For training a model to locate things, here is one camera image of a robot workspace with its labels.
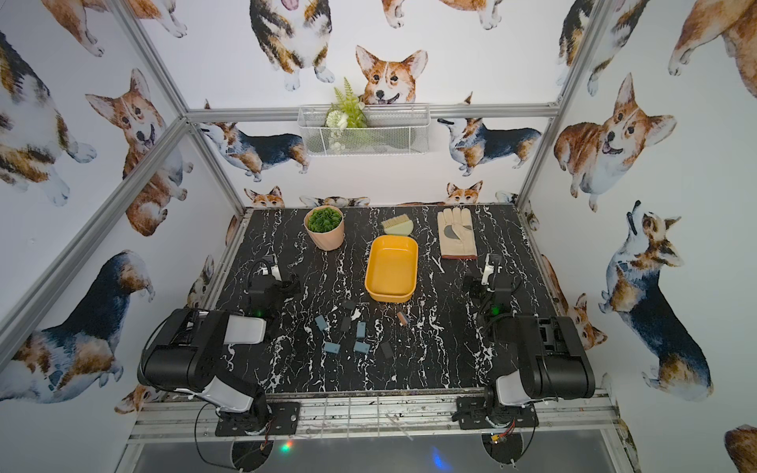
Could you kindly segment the black eraser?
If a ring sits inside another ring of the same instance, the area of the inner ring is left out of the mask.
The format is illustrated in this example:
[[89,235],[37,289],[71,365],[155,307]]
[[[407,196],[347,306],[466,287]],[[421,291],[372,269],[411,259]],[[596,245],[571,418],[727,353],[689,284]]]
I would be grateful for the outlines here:
[[391,360],[394,358],[394,354],[392,351],[392,347],[390,346],[390,343],[384,342],[380,344],[380,350],[382,351],[382,354],[384,355],[384,358]]

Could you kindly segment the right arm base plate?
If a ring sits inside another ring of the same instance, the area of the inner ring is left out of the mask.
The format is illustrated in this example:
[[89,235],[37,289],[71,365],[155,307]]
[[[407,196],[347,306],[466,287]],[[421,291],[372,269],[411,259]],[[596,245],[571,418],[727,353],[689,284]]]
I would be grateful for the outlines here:
[[483,396],[458,397],[451,421],[463,431],[506,431],[513,428],[536,428],[538,417],[532,405],[504,406]]

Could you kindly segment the yellow green sponge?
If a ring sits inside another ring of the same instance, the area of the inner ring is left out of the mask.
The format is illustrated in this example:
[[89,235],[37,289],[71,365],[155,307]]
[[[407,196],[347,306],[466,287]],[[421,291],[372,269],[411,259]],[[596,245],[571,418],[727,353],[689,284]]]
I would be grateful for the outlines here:
[[407,214],[398,215],[382,222],[386,235],[409,237],[414,230],[414,222]]

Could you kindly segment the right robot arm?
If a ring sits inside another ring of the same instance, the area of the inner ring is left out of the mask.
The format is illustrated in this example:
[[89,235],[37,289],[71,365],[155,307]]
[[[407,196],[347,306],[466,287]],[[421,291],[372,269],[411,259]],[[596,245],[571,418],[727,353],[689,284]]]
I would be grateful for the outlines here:
[[480,281],[467,276],[463,288],[476,307],[484,341],[515,347],[516,370],[499,376],[479,397],[457,398],[451,419],[461,429],[535,428],[536,404],[593,397],[595,375],[569,317],[515,313],[511,301],[518,284],[495,274]]

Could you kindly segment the light blue eraser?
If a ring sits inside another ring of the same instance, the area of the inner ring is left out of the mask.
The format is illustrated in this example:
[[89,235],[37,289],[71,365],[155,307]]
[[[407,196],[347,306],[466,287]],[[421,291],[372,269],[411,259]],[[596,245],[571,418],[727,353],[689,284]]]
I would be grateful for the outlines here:
[[354,351],[356,353],[369,354],[371,352],[371,345],[362,341],[356,341]]
[[323,351],[327,354],[338,355],[340,353],[341,346],[337,343],[325,342],[323,344]]
[[319,315],[318,317],[315,318],[315,323],[317,324],[317,327],[322,332],[329,331],[329,325],[328,325],[327,321],[325,320],[325,318],[322,317],[321,315]]

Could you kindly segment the yellow storage box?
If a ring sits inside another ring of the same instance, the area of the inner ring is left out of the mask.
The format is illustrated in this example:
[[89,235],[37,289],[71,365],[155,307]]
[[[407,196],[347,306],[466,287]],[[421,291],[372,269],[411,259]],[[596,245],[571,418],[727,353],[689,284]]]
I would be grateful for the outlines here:
[[384,235],[371,244],[365,289],[380,303],[404,304],[415,292],[419,248],[410,236]]

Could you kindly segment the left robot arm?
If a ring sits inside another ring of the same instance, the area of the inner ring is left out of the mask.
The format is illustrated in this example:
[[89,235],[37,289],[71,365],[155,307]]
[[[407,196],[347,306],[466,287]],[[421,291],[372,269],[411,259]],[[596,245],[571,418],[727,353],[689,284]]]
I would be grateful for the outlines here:
[[214,406],[218,437],[294,435],[301,404],[268,402],[263,387],[234,374],[223,355],[233,345],[262,344],[268,322],[300,290],[297,276],[279,280],[267,273],[248,282],[241,311],[176,309],[145,345],[138,380]]

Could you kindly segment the blue grey eraser upright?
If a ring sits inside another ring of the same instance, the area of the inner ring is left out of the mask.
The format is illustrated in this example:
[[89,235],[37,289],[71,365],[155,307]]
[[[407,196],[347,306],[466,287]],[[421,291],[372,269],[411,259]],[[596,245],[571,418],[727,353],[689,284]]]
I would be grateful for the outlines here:
[[367,329],[366,323],[364,323],[364,321],[360,321],[357,325],[356,338],[364,339],[366,336],[366,329]]

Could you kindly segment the beige work glove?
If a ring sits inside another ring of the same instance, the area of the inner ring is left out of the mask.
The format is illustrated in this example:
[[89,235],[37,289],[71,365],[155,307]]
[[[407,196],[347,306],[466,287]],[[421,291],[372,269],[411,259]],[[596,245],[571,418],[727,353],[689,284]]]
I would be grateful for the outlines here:
[[447,207],[439,212],[438,231],[443,259],[475,260],[477,258],[472,214],[467,207]]

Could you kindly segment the pink pot with green plant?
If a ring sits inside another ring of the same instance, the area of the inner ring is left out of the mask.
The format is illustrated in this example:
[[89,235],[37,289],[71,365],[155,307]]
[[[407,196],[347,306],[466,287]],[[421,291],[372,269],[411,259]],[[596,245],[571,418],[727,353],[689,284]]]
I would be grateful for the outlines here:
[[344,215],[336,207],[324,205],[311,209],[305,216],[304,225],[313,243],[320,250],[337,250],[344,242]]

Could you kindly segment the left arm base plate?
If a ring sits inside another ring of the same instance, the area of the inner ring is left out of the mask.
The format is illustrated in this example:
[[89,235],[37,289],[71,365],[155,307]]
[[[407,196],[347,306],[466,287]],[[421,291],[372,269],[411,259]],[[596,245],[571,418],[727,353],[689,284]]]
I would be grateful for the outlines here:
[[252,406],[244,413],[220,411],[215,435],[219,438],[295,435],[301,408],[300,402],[274,402],[262,409]]

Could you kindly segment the artificial fern with white flower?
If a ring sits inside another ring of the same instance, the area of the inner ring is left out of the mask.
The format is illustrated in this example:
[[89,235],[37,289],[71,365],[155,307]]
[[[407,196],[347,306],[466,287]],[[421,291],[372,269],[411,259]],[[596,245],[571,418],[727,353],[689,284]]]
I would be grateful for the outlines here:
[[365,104],[344,79],[343,88],[334,88],[336,102],[326,114],[328,149],[341,154],[357,151],[369,145],[368,120],[364,114]]

